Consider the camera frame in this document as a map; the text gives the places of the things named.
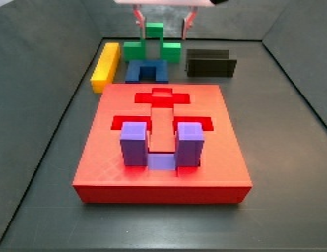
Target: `blue block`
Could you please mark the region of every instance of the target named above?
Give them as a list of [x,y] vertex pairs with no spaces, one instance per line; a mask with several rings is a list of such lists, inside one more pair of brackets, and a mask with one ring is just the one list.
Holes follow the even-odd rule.
[[175,162],[178,167],[197,167],[201,162],[205,135],[202,124],[182,122],[178,124]]
[[169,83],[166,60],[130,60],[125,82],[139,83],[141,78],[153,79],[155,83]]
[[147,166],[145,122],[122,124],[121,145],[125,166]]
[[174,154],[149,154],[147,155],[147,169],[151,170],[175,170]]

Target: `green block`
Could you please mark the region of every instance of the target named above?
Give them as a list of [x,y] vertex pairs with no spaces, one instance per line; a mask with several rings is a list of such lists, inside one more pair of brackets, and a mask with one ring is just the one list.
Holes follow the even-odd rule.
[[123,60],[142,60],[146,58],[145,42],[126,42],[123,44]]
[[162,60],[166,60],[169,63],[180,63],[181,55],[165,55],[161,57]]
[[180,63],[182,53],[181,43],[163,43],[159,51],[159,58],[170,63]]
[[146,23],[146,37],[163,38],[163,23]]

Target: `purple block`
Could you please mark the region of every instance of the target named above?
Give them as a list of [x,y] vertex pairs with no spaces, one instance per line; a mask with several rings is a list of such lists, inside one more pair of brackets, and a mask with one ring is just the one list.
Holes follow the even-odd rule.
[[151,170],[175,170],[175,156],[174,154],[149,154],[147,168]]
[[201,162],[205,136],[202,124],[182,122],[178,124],[175,162],[178,167],[197,167]]
[[145,122],[122,124],[121,145],[125,166],[147,166]]

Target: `red block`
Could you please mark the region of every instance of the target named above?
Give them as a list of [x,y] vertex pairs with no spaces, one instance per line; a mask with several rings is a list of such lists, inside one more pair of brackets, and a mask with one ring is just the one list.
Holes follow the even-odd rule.
[[[171,89],[171,94],[167,95],[166,89]],[[155,94],[155,98],[147,96],[149,94]],[[177,171],[125,167],[121,130],[113,129],[113,125],[115,118],[123,119],[127,116],[131,120],[133,116],[138,116],[135,119],[146,122],[150,118],[149,139],[150,131],[154,136],[161,135],[159,138],[167,141],[163,147],[171,146],[178,122],[201,122],[201,166],[178,167]],[[240,203],[252,189],[252,180],[218,86],[106,86],[73,186],[85,203]]]

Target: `gray wall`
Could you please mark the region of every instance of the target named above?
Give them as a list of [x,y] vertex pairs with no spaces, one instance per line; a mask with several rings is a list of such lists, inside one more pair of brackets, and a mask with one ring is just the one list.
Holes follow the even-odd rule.
[[0,238],[101,40],[78,0],[0,7]]
[[8,2],[11,2],[12,0],[0,0],[0,6],[3,6],[4,4],[7,4]]
[[327,125],[327,0],[291,1],[264,44]]
[[[138,37],[131,7],[113,0],[82,0],[103,37]],[[229,0],[201,8],[189,38],[262,40],[288,0]],[[165,35],[181,37],[188,7],[143,6],[149,22],[165,23]]]

